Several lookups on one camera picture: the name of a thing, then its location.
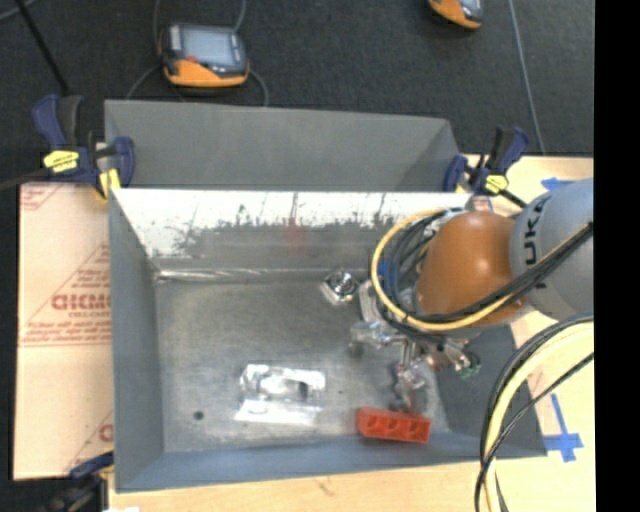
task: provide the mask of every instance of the orange device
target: orange device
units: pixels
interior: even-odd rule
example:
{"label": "orange device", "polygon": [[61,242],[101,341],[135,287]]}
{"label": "orange device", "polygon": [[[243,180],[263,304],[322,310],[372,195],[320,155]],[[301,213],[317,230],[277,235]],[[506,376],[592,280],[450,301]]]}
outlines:
{"label": "orange device", "polygon": [[428,0],[431,8],[447,21],[475,30],[482,25],[483,0]]}
{"label": "orange device", "polygon": [[242,39],[229,27],[173,23],[162,31],[159,50],[165,76],[179,87],[234,87],[249,76]]}

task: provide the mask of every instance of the yellow cable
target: yellow cable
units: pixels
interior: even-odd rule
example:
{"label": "yellow cable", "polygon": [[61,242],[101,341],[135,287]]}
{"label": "yellow cable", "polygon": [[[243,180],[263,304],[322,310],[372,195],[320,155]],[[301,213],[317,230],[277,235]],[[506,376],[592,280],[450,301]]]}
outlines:
{"label": "yellow cable", "polygon": [[418,253],[418,263],[416,263],[416,272],[419,274],[420,272],[422,272],[422,266],[424,265],[424,261],[420,261],[420,258],[422,258],[426,252],[429,250],[429,246],[431,245],[433,238],[430,240],[427,240],[424,244],[424,246],[422,247],[422,249],[420,249],[420,252]]}
{"label": "yellow cable", "polygon": [[[371,265],[369,267],[370,268],[370,274],[371,274],[371,284],[373,285],[373,289],[376,292],[376,295],[378,296],[378,298],[386,306],[386,308],[389,311],[391,311],[391,313],[393,313],[395,315],[396,319],[399,322],[408,324],[408,325],[410,325],[412,327],[415,327],[416,329],[421,329],[423,331],[449,331],[449,330],[452,330],[452,329],[459,329],[461,327],[467,327],[467,326],[477,322],[478,320],[481,320],[484,317],[490,315],[491,313],[493,313],[497,309],[500,309],[507,301],[509,301],[515,295],[515,293],[511,293],[509,295],[506,295],[506,296],[502,297],[501,299],[498,299],[498,300],[496,300],[494,302],[491,302],[490,304],[488,304],[484,308],[476,311],[473,314],[467,315],[464,318],[461,318],[460,320],[454,320],[454,321],[445,322],[445,323],[425,322],[424,320],[420,320],[419,318],[411,316],[409,313],[407,313],[406,311],[402,310],[399,306],[397,306],[387,296],[387,294],[382,289],[382,285],[380,284],[380,279],[378,277],[378,263],[380,261],[381,255],[382,255],[382,251],[387,246],[389,241],[400,230],[402,230],[403,228],[405,228],[406,226],[408,226],[409,224],[411,224],[413,222],[416,222],[416,221],[418,221],[420,219],[423,219],[425,217],[428,217],[430,215],[434,215],[436,213],[441,213],[442,211],[443,211],[442,209],[439,209],[439,210],[433,210],[432,209],[432,210],[425,210],[425,211],[422,211],[422,212],[418,212],[418,213],[415,213],[415,214],[407,217],[406,219],[402,220],[401,222],[399,222],[398,224],[393,226],[380,239],[380,242],[378,242],[378,245],[376,246],[376,248],[375,248],[375,250],[373,252],[373,256],[371,257]],[[566,240],[564,242],[560,243],[557,247],[554,247],[551,251],[549,251],[543,258],[540,259],[540,261],[536,264],[536,266],[542,265],[548,259],[554,257],[555,254],[560,250],[560,248],[564,245],[565,242],[566,242]]]}
{"label": "yellow cable", "polygon": [[[500,436],[502,422],[511,403],[511,400],[513,399],[513,396],[516,394],[522,383],[531,374],[531,372],[538,366],[540,366],[542,362],[547,360],[549,356],[556,354],[562,348],[566,347],[574,341],[583,340],[584,337],[581,335],[587,331],[593,331],[593,323],[591,323],[591,327],[587,329],[585,329],[584,327],[581,328],[579,326],[576,326],[568,334],[564,333],[564,331],[556,334],[545,345],[534,352],[533,355],[529,359],[527,359],[522,364],[522,366],[514,373],[513,377],[509,379],[509,382],[500,393],[500,396],[498,397],[496,405],[493,409],[491,421],[489,422],[489,427],[487,429],[487,438],[484,446],[484,452],[482,454],[483,457],[487,453],[489,453],[489,451],[491,451],[491,448]],[[498,483],[493,462],[487,469],[484,488],[487,497],[487,504],[489,505],[489,510],[491,512],[500,511]]]}

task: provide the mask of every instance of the blue clamp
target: blue clamp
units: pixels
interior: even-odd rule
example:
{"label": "blue clamp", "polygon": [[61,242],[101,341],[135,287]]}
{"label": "blue clamp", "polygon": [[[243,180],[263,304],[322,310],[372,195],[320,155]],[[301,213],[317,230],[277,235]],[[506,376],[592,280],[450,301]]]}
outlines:
{"label": "blue clamp", "polygon": [[47,170],[45,179],[62,182],[88,183],[106,196],[105,172],[97,166],[102,157],[113,157],[118,184],[127,186],[135,169],[133,141],[129,137],[116,137],[112,144],[93,151],[79,146],[75,137],[77,110],[81,96],[56,94],[44,97],[32,109],[35,127],[49,144],[51,152],[43,159]]}
{"label": "blue clamp", "polygon": [[93,459],[89,459],[82,464],[76,466],[69,472],[69,478],[71,480],[81,480],[88,476],[91,476],[98,471],[112,466],[114,463],[113,452],[103,453]]}
{"label": "blue clamp", "polygon": [[498,127],[489,158],[471,167],[463,155],[456,155],[446,170],[443,190],[454,192],[466,182],[466,189],[477,195],[504,195],[522,206],[522,201],[507,192],[507,171],[517,162],[529,145],[529,138],[520,128],[506,130]]}

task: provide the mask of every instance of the red lego brick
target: red lego brick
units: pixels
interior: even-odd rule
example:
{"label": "red lego brick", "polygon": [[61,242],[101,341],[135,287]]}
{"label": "red lego brick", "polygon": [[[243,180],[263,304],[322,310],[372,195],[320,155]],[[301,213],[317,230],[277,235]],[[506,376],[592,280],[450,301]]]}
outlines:
{"label": "red lego brick", "polygon": [[357,414],[358,431],[365,437],[426,443],[431,422],[424,416],[404,412],[361,407]]}

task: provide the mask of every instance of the black device screen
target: black device screen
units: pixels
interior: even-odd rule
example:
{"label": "black device screen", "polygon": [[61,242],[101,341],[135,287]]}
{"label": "black device screen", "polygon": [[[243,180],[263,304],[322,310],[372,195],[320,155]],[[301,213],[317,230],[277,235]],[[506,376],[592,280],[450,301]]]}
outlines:
{"label": "black device screen", "polygon": [[199,62],[218,66],[233,66],[236,64],[229,33],[183,27],[182,45],[184,54],[193,55]]}

